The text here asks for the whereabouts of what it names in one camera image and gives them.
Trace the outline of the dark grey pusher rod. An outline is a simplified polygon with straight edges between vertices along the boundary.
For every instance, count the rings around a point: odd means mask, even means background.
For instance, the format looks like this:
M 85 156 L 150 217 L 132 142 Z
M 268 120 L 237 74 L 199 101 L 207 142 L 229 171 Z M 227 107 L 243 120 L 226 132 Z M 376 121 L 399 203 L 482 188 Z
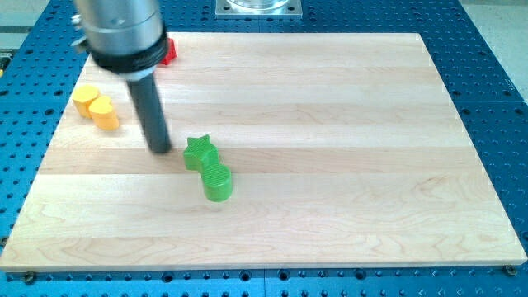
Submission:
M 126 81 L 148 148 L 153 153 L 167 153 L 171 140 L 153 75 Z

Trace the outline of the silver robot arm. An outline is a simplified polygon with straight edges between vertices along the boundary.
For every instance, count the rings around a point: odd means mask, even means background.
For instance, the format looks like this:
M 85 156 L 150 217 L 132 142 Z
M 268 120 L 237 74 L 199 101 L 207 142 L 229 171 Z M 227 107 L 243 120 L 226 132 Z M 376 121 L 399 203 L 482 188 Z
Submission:
M 148 148 L 166 153 L 172 144 L 154 70 L 169 52 L 167 30 L 156 0 L 74 0 L 72 23 L 84 36 L 73 42 L 100 68 L 128 87 Z

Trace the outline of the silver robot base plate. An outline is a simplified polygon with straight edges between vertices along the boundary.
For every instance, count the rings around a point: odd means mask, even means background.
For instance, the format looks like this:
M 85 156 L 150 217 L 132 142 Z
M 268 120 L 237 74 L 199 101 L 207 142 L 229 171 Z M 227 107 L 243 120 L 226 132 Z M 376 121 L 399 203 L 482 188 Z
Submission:
M 217 19 L 303 16 L 301 0 L 216 0 L 214 4 Z

